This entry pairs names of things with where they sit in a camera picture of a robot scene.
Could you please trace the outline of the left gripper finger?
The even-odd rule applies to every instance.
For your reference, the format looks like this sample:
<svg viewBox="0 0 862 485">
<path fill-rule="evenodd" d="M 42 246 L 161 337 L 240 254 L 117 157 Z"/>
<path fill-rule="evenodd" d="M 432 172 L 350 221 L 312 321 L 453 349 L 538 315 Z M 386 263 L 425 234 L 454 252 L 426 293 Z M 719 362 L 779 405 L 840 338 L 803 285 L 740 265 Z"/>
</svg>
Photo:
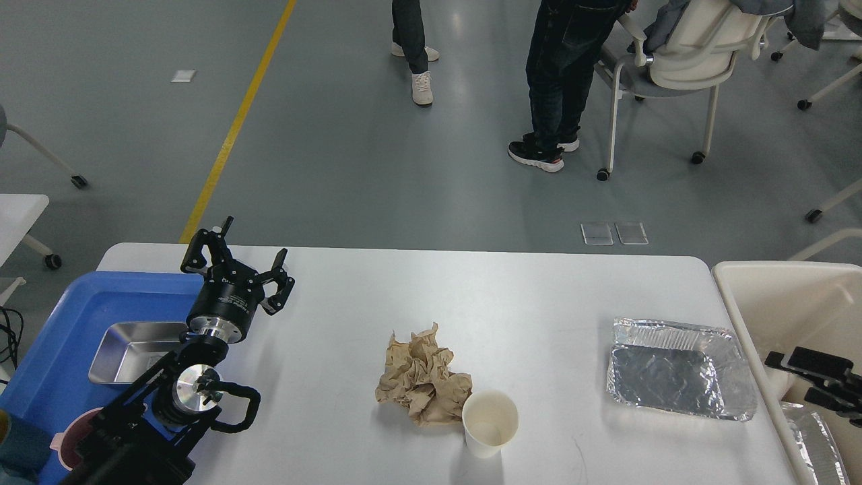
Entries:
<svg viewBox="0 0 862 485">
<path fill-rule="evenodd" d="M 280 249 L 274 258 L 271 269 L 256 275 L 256 284 L 263 287 L 268 283 L 276 284 L 276 291 L 270 296 L 265 296 L 259 301 L 268 315 L 275 315 L 284 309 L 296 280 L 289 276 L 284 268 L 284 261 L 288 255 L 288 249 Z"/>
<path fill-rule="evenodd" d="M 180 270 L 183 273 L 197 273 L 206 280 L 249 280 L 258 274 L 258 270 L 236 260 L 228 248 L 225 237 L 233 217 L 227 217 L 221 226 L 212 229 L 200 229 L 186 249 Z"/>
</svg>

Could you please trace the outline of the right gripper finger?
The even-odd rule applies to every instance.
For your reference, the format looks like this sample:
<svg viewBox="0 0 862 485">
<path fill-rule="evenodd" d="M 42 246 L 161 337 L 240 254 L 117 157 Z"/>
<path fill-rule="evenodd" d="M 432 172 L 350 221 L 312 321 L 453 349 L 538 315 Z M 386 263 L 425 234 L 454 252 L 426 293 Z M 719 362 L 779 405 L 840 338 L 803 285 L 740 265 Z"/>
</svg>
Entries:
<svg viewBox="0 0 862 485">
<path fill-rule="evenodd" d="M 845 381 L 853 370 L 849 359 L 799 346 L 788 354 L 770 351 L 764 365 L 811 381 Z"/>
<path fill-rule="evenodd" d="M 861 428 L 860 401 L 851 397 L 850 400 L 841 399 L 839 396 L 829 393 L 828 390 L 810 387 L 804 395 L 806 402 L 822 406 L 833 411 L 841 418 L 846 418 L 853 426 Z"/>
</svg>

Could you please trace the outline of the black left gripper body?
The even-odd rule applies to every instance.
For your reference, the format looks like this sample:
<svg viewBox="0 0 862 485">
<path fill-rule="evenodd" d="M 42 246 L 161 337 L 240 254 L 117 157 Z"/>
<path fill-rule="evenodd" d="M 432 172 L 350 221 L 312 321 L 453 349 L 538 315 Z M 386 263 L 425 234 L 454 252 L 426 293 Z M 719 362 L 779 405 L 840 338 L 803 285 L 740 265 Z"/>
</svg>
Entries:
<svg viewBox="0 0 862 485">
<path fill-rule="evenodd" d="M 261 283 L 245 279 L 229 282 L 205 278 L 186 317 L 186 325 L 200 335 L 211 335 L 236 344 L 244 340 L 258 305 L 264 298 Z"/>
</svg>

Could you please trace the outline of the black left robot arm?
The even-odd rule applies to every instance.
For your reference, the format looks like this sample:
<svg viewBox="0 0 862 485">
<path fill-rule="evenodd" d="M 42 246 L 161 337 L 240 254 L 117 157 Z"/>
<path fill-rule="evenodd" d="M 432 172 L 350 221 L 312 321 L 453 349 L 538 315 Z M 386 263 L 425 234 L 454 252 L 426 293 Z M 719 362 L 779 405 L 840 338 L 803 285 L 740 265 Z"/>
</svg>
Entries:
<svg viewBox="0 0 862 485">
<path fill-rule="evenodd" d="M 284 268 L 285 248 L 265 272 L 237 260 L 226 241 L 233 220 L 192 236 L 180 269 L 200 274 L 203 285 L 178 349 L 90 420 L 75 445 L 81 461 L 62 483 L 183 484 L 196 467 L 191 451 L 206 432 L 235 434 L 255 423 L 261 393 L 225 381 L 216 366 L 246 339 L 256 310 L 284 309 L 296 281 Z"/>
</svg>

